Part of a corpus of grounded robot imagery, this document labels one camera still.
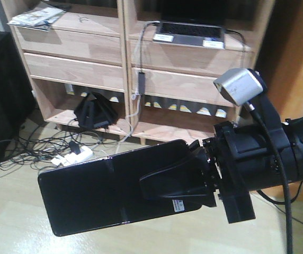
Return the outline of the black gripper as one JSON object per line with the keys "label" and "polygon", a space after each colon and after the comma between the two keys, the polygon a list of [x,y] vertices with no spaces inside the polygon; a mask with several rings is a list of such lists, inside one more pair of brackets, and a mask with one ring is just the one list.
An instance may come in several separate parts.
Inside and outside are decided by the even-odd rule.
{"label": "black gripper", "polygon": [[[233,127],[230,122],[214,126],[215,135],[205,148],[218,168],[218,189],[229,223],[255,218],[251,191],[282,184],[275,157],[258,125]],[[209,158],[198,140],[189,154],[169,166],[139,179],[143,197],[149,200],[177,199],[215,207],[215,184]]]}

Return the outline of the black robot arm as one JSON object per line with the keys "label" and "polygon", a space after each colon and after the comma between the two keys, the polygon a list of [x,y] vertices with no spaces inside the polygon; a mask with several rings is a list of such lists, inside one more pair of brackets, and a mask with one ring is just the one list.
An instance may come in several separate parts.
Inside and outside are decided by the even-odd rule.
{"label": "black robot arm", "polygon": [[[250,192],[281,184],[279,161],[258,125],[234,128],[224,122],[215,132],[181,160],[142,176],[144,198],[214,207],[214,192],[219,191],[229,223],[254,219]],[[303,117],[278,123],[272,139],[288,182],[302,181]]]}

